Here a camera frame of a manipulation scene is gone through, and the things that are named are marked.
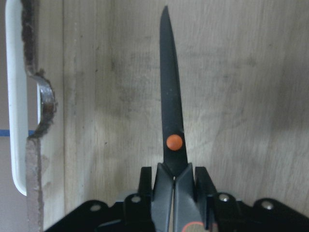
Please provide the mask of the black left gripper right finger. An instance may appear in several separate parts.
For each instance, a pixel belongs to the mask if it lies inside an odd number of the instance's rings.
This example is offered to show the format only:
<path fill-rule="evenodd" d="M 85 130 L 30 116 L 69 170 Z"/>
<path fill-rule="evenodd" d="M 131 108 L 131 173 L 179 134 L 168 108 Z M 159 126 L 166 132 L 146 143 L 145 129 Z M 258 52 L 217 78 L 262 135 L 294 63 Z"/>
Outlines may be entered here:
<path fill-rule="evenodd" d="M 205 167 L 195 168 L 197 206 L 210 232 L 240 232 L 241 212 L 236 198 L 218 192 Z"/>

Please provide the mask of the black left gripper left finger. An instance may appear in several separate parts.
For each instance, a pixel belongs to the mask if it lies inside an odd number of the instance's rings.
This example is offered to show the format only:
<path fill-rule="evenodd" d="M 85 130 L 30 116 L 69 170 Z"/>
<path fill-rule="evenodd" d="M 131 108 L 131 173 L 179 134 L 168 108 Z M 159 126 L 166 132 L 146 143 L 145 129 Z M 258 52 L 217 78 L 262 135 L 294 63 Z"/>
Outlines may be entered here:
<path fill-rule="evenodd" d="M 124 222 L 127 232 L 153 232 L 151 216 L 152 168 L 142 167 L 137 193 L 124 200 Z"/>

